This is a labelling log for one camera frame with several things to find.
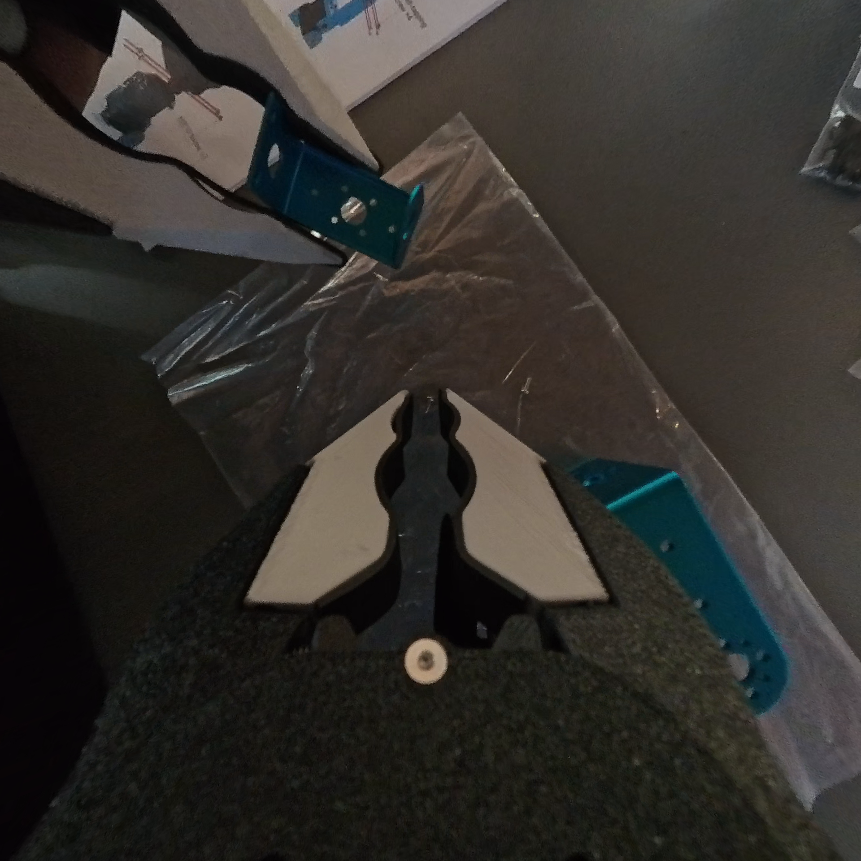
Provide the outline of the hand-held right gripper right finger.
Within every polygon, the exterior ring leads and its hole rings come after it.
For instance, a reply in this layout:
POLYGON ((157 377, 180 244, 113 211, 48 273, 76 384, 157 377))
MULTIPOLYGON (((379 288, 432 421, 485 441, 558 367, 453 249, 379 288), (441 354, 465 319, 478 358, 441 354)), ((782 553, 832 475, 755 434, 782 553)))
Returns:
POLYGON ((546 460, 451 389, 449 443, 466 467, 454 516, 467 563, 538 604, 606 604, 609 592, 546 471, 546 460))

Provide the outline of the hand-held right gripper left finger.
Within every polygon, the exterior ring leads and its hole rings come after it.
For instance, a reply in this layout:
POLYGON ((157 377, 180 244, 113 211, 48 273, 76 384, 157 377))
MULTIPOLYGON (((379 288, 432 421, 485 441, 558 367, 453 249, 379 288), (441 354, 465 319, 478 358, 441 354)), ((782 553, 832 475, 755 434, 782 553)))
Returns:
POLYGON ((307 463, 285 520, 244 605, 322 608, 375 574, 392 552, 392 518, 379 471, 400 434, 401 390, 307 463))

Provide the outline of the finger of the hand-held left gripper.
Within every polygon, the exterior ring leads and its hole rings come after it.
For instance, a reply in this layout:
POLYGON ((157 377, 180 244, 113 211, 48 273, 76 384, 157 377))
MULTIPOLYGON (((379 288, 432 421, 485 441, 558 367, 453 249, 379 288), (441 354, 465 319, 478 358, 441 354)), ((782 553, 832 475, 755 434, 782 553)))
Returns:
POLYGON ((1 73, 2 180, 100 221, 120 240, 276 264, 342 255, 265 213, 217 200, 178 167, 116 150, 62 119, 9 65, 1 73))
POLYGON ((258 102, 275 93, 302 133, 372 170, 379 165, 346 108, 316 70, 303 39, 265 2, 168 1, 171 37, 210 79, 258 102))

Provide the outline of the small blue U bracket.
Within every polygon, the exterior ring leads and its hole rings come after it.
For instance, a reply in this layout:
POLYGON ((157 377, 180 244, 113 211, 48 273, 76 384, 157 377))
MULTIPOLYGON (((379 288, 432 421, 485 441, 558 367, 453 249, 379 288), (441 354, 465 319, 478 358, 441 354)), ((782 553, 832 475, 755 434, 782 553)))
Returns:
POLYGON ((272 210, 323 239, 397 269, 425 203, 422 184, 403 189, 302 138, 286 102, 265 102, 247 185, 272 210))

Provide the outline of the large blue U bracket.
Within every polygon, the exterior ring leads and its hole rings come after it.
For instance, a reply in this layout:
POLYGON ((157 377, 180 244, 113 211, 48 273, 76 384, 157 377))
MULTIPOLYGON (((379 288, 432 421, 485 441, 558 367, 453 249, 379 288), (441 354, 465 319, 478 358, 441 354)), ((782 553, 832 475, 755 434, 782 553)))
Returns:
POLYGON ((543 470, 555 491, 564 479, 583 487, 663 564, 714 636, 752 713, 772 711, 790 661, 681 475, 604 458, 561 468, 546 461, 543 470))

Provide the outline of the dark grey desk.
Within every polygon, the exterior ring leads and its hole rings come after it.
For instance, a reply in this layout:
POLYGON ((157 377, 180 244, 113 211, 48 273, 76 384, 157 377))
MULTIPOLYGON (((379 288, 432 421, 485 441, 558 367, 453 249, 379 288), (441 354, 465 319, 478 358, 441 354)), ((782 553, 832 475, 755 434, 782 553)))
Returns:
MULTIPOLYGON (((353 113, 461 114, 859 659, 859 194, 801 176, 859 2, 507 2, 353 113)), ((259 265, 2 191, 2 404, 106 684, 245 505, 143 354, 259 265)), ((859 859, 859 775, 814 801, 859 859)))

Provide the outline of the white instruction manual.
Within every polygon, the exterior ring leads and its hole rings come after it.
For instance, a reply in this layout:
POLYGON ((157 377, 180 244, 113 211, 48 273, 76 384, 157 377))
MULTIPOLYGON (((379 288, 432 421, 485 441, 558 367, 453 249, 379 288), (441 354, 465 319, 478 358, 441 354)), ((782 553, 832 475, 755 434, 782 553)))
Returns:
MULTIPOLYGON (((267 2, 352 109, 501 1, 267 2)), ((264 108, 207 79, 152 25, 121 14, 83 118, 139 153, 172 157, 219 188, 244 185, 264 108)))

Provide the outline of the clear plastic bag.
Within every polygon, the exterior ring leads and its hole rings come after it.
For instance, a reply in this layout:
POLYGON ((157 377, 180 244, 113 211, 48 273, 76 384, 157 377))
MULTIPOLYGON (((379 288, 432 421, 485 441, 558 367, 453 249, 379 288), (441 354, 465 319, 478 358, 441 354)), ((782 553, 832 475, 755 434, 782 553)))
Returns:
POLYGON ((143 354, 231 489, 259 501, 404 389, 453 389, 561 467, 672 468, 790 661, 759 725, 794 791, 859 775, 859 659, 485 141, 458 114, 387 179, 425 187, 399 270, 261 264, 143 354))

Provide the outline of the person's black clothing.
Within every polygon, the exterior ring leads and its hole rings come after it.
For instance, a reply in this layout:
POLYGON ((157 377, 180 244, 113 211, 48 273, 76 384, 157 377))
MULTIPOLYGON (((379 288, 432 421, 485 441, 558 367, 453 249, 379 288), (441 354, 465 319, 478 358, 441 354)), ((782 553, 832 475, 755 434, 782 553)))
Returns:
POLYGON ((13 858, 91 737, 106 679, 1 404, 1 858, 13 858))

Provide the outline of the pile of small screw bags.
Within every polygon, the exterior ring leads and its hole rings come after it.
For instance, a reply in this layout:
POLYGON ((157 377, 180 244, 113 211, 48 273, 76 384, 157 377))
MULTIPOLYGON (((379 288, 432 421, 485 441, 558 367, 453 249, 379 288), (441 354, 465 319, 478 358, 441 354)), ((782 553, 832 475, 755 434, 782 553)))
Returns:
POLYGON ((800 174, 837 188, 860 190, 860 53, 800 174))

